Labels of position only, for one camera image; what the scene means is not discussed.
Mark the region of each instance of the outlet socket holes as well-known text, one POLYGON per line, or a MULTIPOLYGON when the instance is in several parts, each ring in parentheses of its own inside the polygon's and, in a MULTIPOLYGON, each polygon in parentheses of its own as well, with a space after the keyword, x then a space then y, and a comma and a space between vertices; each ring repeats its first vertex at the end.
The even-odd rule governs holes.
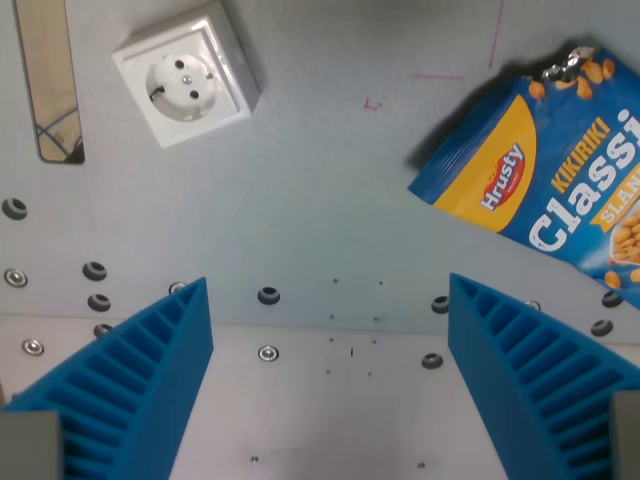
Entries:
POLYGON ((27 216, 27 206, 17 198, 7 198, 2 202, 2 213, 11 220, 23 220, 27 216))
POLYGON ((146 77, 147 94, 164 116, 191 122, 207 115, 216 102, 218 77, 192 55, 166 55, 146 77))

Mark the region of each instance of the white power outlet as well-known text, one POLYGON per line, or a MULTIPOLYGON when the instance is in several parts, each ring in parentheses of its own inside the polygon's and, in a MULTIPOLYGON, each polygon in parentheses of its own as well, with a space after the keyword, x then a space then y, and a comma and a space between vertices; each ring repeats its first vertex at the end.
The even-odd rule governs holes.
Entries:
POLYGON ((113 59, 162 147, 249 118, 260 97, 219 1, 135 33, 113 59))

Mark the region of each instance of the metal bolt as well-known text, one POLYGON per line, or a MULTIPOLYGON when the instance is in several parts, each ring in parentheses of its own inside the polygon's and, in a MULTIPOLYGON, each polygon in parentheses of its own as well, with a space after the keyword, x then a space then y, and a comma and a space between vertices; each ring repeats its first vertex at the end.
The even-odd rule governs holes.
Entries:
POLYGON ((537 311, 541 311, 542 310, 542 307, 540 306, 540 303, 536 302, 535 300, 527 300, 526 302, 524 302, 524 304, 527 307, 533 308, 534 310, 537 310, 537 311))
POLYGON ((173 282, 171 285, 169 285, 169 295, 173 295, 174 293, 179 292, 186 286, 187 284, 184 282, 173 282))
POLYGON ((22 350, 24 350, 25 353, 28 353, 32 357, 39 357, 44 353, 44 345, 42 345, 39 341, 30 338, 22 342, 22 350))
POLYGON ((17 268, 8 268, 5 270, 4 281, 15 288, 22 288, 29 283, 27 275, 17 268))
POLYGON ((258 357, 263 362, 275 362, 280 356, 280 352, 276 347, 272 347, 271 345, 265 345, 258 350, 258 357))

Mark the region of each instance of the snack bag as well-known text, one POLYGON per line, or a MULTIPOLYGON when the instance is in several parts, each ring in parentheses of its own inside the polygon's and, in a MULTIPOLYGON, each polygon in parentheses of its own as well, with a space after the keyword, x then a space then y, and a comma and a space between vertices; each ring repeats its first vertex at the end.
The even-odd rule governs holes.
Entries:
POLYGON ((640 79, 582 47, 484 97, 409 189, 640 307, 640 79))

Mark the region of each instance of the gray metal panel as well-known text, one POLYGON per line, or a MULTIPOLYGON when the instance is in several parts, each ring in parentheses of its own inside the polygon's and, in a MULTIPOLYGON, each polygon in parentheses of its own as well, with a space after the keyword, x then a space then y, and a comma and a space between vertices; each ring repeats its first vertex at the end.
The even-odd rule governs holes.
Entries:
POLYGON ((0 477, 63 479, 62 429, 56 412, 0 414, 0 477))
POLYGON ((640 478, 640 390, 613 394, 609 428, 615 480, 640 478))
MULTIPOLYGON (((103 293, 105 316, 123 318, 173 281, 205 275, 218 322, 444 334, 446 316, 429 305, 457 271, 583 332, 611 318, 607 341, 640 342, 637 311, 605 310, 595 282, 406 191, 416 174, 406 158, 505 61, 592 32, 640 65, 639 3, 506 2, 489 68, 498 0, 228 1, 262 89, 255 115, 162 150, 111 53, 197 3, 68 0, 82 167, 39 163, 24 75, 3 74, 0 196, 30 211, 24 222, 0 218, 0 265, 30 279, 22 291, 0 286, 3 312, 90 316, 86 298, 103 293), (367 99, 382 107, 365 109, 367 99), (104 282, 80 273, 90 260, 106 266, 104 282), (267 285, 282 292, 274 307, 256 300, 267 285)), ((17 65, 9 0, 0 35, 0 61, 17 65)))

